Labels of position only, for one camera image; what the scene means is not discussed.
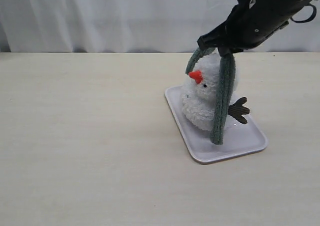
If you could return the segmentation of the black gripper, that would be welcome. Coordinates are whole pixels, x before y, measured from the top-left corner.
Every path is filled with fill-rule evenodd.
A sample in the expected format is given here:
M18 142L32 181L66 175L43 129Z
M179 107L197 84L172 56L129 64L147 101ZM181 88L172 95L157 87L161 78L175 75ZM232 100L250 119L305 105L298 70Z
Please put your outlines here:
M234 7L225 24L220 24L197 40L200 49L218 48L220 56L253 49L290 18L286 0L244 0Z

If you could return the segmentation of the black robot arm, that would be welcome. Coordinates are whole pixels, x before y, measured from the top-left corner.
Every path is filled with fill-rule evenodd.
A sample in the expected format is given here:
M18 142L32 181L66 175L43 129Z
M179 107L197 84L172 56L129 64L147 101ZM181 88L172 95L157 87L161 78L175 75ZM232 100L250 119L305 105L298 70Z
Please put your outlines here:
M227 19L199 37L200 50L217 48L220 55L258 47L313 0L237 0Z

